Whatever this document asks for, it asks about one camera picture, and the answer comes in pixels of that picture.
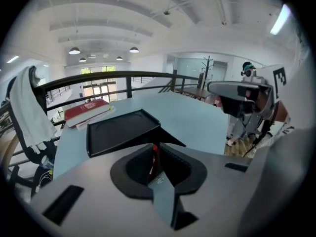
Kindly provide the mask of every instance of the table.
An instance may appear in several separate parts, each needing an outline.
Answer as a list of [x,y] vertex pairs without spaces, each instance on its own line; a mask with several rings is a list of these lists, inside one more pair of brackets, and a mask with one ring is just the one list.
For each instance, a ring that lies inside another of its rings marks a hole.
[[[220,108],[174,92],[135,96],[111,104],[116,111],[102,120],[144,109],[188,148],[224,154],[228,116]],[[88,159],[86,130],[65,126],[57,147],[54,178]]]
[[195,88],[195,87],[189,87],[189,88],[183,88],[183,89],[175,89],[179,93],[183,94],[185,96],[191,96],[192,98],[203,98],[204,101],[206,98],[210,95],[212,95],[211,92],[208,92],[207,90]]

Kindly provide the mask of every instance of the white ceiling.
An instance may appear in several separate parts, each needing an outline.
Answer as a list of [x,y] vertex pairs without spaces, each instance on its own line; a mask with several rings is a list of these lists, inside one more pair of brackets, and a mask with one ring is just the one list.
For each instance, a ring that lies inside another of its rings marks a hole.
[[243,29],[290,49],[292,25],[269,34],[281,7],[280,0],[37,0],[35,13],[65,52],[73,46],[84,53],[128,51],[192,25]]
[[7,61],[12,59],[14,56],[15,55],[8,53],[0,55],[0,83],[11,79],[25,67],[43,65],[42,61],[29,59],[27,57],[19,57],[12,63],[7,63]]

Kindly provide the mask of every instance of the coat rack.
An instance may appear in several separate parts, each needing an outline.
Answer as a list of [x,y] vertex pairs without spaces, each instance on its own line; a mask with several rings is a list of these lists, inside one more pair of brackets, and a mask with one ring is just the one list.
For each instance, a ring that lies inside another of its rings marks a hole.
[[209,59],[210,57],[208,56],[208,59],[206,59],[204,57],[204,59],[207,61],[206,64],[204,62],[202,62],[205,66],[205,68],[202,68],[202,69],[205,69],[205,77],[204,77],[204,82],[203,82],[203,87],[202,87],[202,90],[204,90],[204,87],[205,87],[205,84],[206,84],[206,79],[207,79],[207,74],[208,74],[208,70],[210,70],[210,67],[214,66],[214,65],[209,65],[209,62],[210,61],[213,61],[213,59]]

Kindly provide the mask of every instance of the metal railing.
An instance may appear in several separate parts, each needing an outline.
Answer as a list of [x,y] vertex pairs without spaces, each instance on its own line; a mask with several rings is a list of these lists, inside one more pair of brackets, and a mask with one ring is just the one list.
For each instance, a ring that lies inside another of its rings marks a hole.
[[[126,92],[126,97],[131,98],[132,97],[132,92],[137,91],[137,90],[146,90],[146,89],[154,89],[154,88],[161,88],[159,93],[166,92],[166,91],[174,91],[175,87],[183,87],[185,86],[196,86],[197,88],[200,88],[202,85],[202,79],[203,75],[200,75],[199,78],[194,78],[194,77],[189,77],[189,76],[183,76],[183,75],[178,75],[177,71],[174,70],[173,74],[167,74],[167,73],[157,73],[157,72],[143,72],[143,71],[115,71],[115,72],[97,72],[97,73],[91,73],[91,74],[83,74],[83,75],[77,75],[77,76],[72,76],[72,77],[67,77],[67,78],[62,78],[59,80],[55,80],[46,84],[43,84],[41,86],[38,86],[38,88],[42,88],[46,91],[46,93],[51,97],[51,99],[56,98],[58,95],[62,95],[63,92],[67,91],[70,89],[70,85],[76,84],[76,83],[82,83],[82,82],[92,82],[92,81],[100,81],[107,79],[107,82],[109,81],[115,81],[116,78],[125,78],[126,82],[126,89],[123,90],[118,90],[118,91],[112,91],[112,92],[107,92],[107,93],[102,93],[102,94],[97,94],[93,96],[87,96],[87,97],[80,97],[77,99],[73,99],[70,101],[63,102],[61,104],[57,104],[54,106],[51,106],[47,108],[47,111],[63,107],[65,105],[73,104],[76,102],[80,102],[83,100],[91,99],[91,98],[96,98],[96,97],[102,97],[106,95],[111,95],[111,94],[118,94],[118,93],[125,93]],[[138,80],[140,78],[140,82],[142,83],[143,80],[152,80],[152,78],[170,78],[170,82],[167,85],[160,85],[160,86],[151,86],[151,87],[141,87],[141,88],[132,88],[131,82],[132,80]],[[176,79],[182,79],[182,83],[176,85]],[[190,83],[190,84],[185,84],[185,80],[196,80],[196,83]],[[6,112],[8,112],[10,103],[4,104],[0,108],[0,116],[4,115]],[[58,122],[53,123],[54,126],[58,126],[61,124],[64,124],[65,121],[61,120]],[[60,137],[53,138],[53,141],[58,141]],[[22,154],[24,151],[20,150],[15,152],[12,156],[16,156],[19,154]],[[26,159],[20,162],[15,162],[13,164],[10,164],[9,167],[14,167],[17,165],[21,165],[24,163],[29,162],[30,160]]]
[[66,92],[69,89],[70,89],[70,86],[66,85],[64,87],[57,88],[57,89],[54,89],[54,90],[51,90],[51,91],[47,92],[47,94],[46,94],[46,104],[50,104],[58,96],[61,96],[64,92]]
[[153,79],[153,77],[132,77],[132,81],[140,83],[148,83]]

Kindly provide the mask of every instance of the black opening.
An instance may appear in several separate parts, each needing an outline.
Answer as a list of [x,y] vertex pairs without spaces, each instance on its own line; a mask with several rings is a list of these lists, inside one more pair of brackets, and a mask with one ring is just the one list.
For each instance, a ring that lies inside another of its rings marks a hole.
[[43,215],[57,225],[61,225],[71,208],[80,197],[84,188],[70,185],[43,213]]
[[236,164],[236,163],[232,163],[232,162],[226,163],[225,167],[231,168],[233,170],[237,170],[240,172],[246,172],[248,169],[248,166],[244,166],[244,165],[240,165],[240,164]]

